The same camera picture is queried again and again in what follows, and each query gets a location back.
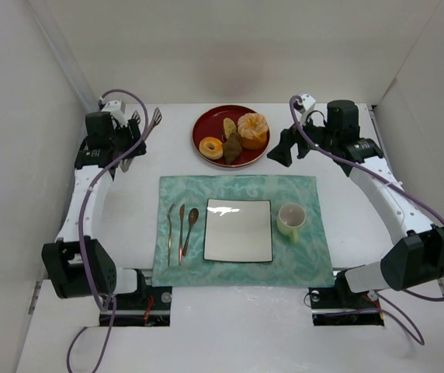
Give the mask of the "dark brown bread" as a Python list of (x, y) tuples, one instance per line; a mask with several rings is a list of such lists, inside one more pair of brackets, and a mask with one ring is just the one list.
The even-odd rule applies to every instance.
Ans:
[(223, 143), (224, 160), (227, 165), (231, 165), (233, 161), (242, 153), (242, 146), (239, 142), (238, 133), (232, 133)]

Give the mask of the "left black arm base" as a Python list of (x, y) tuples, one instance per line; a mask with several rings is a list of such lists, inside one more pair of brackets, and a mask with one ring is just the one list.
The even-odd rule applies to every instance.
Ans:
[(138, 288), (116, 296), (116, 327), (168, 327), (171, 322), (172, 287), (153, 287), (151, 270), (136, 270)]

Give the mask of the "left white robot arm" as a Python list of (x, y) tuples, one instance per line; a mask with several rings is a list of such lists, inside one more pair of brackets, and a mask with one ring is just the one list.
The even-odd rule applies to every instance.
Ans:
[(139, 292), (144, 279), (137, 269), (118, 267), (97, 239), (106, 195), (115, 178), (112, 162), (144, 155), (140, 116), (125, 118), (119, 110), (86, 115), (87, 135), (75, 159), (70, 207), (54, 242), (42, 248), (42, 260), (59, 298)]

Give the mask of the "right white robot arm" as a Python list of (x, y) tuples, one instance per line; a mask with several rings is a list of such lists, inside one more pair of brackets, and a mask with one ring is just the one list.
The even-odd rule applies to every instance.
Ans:
[(268, 158), (288, 167), (290, 149), (296, 146), (299, 159), (311, 151), (332, 159), (366, 195), (394, 244), (381, 260), (343, 270), (336, 285), (351, 293), (407, 291), (444, 277), (444, 224), (436, 225), (425, 215), (428, 208), (403, 190), (380, 146), (361, 137), (357, 105), (351, 100), (331, 101), (324, 123), (315, 126), (315, 103), (309, 95), (291, 98), (293, 125), (281, 131)]

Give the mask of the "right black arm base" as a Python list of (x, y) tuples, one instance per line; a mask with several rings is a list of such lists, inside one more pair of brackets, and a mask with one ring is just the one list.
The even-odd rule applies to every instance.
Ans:
[(344, 271), (337, 272), (331, 287), (309, 288), (306, 299), (314, 326), (384, 326), (379, 300), (367, 291), (353, 293)]

